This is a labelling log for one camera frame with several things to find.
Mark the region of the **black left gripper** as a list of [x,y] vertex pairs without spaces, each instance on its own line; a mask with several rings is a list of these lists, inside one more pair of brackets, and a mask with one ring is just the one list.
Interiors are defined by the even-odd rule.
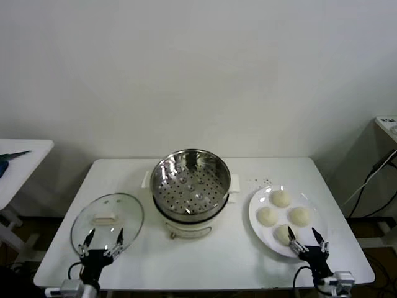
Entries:
[[80,262],[83,266],[83,271],[80,274],[80,279],[84,284],[88,284],[95,288],[97,291],[100,290],[99,279],[102,270],[114,262],[114,258],[123,251],[123,229],[118,234],[115,245],[111,249],[93,249],[88,248],[94,237],[95,229],[91,229],[89,234],[85,237],[82,244],[78,245],[78,253],[81,256]]

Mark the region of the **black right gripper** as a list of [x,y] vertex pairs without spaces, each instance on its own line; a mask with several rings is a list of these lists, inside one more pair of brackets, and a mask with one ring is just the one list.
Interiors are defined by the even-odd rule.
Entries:
[[314,228],[311,228],[319,246],[302,245],[296,238],[293,230],[288,226],[289,247],[298,255],[299,259],[306,261],[312,271],[314,284],[321,284],[321,280],[331,277],[333,272],[329,269],[327,259],[329,257],[329,243]]

